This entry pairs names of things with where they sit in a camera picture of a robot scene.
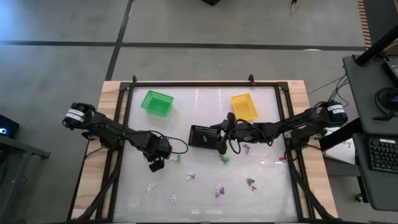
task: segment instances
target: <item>black keyboard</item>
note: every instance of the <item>black keyboard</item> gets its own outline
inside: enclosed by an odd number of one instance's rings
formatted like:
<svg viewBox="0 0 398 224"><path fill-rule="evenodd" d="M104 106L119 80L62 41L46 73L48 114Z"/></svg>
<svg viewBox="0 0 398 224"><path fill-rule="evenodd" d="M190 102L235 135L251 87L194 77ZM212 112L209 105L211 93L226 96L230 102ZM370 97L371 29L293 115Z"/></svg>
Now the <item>black keyboard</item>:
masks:
<svg viewBox="0 0 398 224"><path fill-rule="evenodd" d="M385 139L370 139L370 166L372 170L398 173L398 144Z"/></svg>

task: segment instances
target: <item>gray concrete floor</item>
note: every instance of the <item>gray concrete floor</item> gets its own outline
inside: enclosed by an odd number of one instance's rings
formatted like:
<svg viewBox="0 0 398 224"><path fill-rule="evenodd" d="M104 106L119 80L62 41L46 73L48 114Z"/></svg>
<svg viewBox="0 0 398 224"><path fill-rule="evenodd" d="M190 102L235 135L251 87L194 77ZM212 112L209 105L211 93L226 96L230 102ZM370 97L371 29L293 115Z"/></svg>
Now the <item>gray concrete floor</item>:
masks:
<svg viewBox="0 0 398 224"><path fill-rule="evenodd" d="M115 42L128 0L0 0L0 40ZM125 42L363 46L356 0L308 0L289 14L290 1L136 0ZM0 113L21 124L18 140L51 151L34 159L15 216L29 223L67 217L87 142L61 125L71 103L96 105L113 47L0 45ZM308 92L344 75L342 57L360 52L238 49L148 49L120 51L113 80L305 80ZM327 100L336 82L311 94ZM349 86L350 119L358 116ZM363 221L369 211L341 190L356 182L331 178L340 217ZM372 211L366 219L392 220Z"/></svg>

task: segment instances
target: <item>blue light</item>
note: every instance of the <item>blue light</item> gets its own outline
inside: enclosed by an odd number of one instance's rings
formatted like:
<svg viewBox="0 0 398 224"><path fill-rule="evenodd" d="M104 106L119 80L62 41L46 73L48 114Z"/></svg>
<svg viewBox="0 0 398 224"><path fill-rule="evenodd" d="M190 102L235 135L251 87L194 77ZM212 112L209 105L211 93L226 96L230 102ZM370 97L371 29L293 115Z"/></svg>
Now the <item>blue light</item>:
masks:
<svg viewBox="0 0 398 224"><path fill-rule="evenodd" d="M7 129L0 128L0 134L7 134Z"/></svg>

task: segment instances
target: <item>green bin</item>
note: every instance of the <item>green bin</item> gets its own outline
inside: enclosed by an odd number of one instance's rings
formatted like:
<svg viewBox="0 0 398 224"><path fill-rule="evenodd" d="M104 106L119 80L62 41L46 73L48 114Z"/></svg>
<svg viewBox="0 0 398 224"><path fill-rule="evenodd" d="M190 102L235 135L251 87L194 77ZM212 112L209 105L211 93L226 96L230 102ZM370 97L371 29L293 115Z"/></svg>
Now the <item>green bin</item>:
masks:
<svg viewBox="0 0 398 224"><path fill-rule="evenodd" d="M173 98L171 96L149 90L141 107L150 113L166 117L172 108L172 104Z"/></svg>

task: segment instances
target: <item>yellow bin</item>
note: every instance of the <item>yellow bin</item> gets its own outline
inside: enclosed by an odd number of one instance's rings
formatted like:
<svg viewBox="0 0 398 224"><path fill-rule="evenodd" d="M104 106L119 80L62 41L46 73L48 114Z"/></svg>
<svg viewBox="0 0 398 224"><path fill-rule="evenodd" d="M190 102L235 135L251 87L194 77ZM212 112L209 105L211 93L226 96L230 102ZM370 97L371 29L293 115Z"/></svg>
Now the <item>yellow bin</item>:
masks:
<svg viewBox="0 0 398 224"><path fill-rule="evenodd" d="M250 93L232 96L231 101L236 119L251 121L259 116Z"/></svg>

